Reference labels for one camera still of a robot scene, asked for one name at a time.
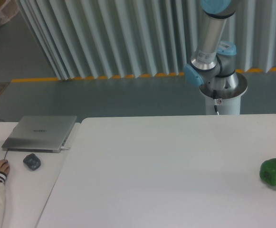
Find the person's hand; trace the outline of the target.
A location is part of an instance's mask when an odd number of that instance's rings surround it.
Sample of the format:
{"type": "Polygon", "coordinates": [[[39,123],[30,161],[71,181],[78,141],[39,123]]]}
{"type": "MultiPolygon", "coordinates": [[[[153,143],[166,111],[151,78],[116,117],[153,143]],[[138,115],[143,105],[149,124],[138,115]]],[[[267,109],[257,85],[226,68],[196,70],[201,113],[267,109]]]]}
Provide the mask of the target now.
{"type": "Polygon", "coordinates": [[[0,160],[0,173],[3,173],[5,176],[8,176],[10,172],[10,165],[8,160],[0,160]]]}

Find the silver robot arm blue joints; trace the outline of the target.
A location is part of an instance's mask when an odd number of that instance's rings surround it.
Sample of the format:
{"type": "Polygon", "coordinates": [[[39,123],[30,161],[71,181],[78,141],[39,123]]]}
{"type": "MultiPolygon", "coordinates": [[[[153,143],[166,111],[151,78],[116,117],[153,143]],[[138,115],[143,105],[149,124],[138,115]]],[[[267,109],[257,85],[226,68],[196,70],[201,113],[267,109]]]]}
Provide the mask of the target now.
{"type": "Polygon", "coordinates": [[[227,19],[234,15],[238,0],[202,0],[205,13],[197,49],[183,68],[189,83],[213,99],[230,99],[244,94],[247,80],[236,74],[236,45],[223,41],[227,19]]]}

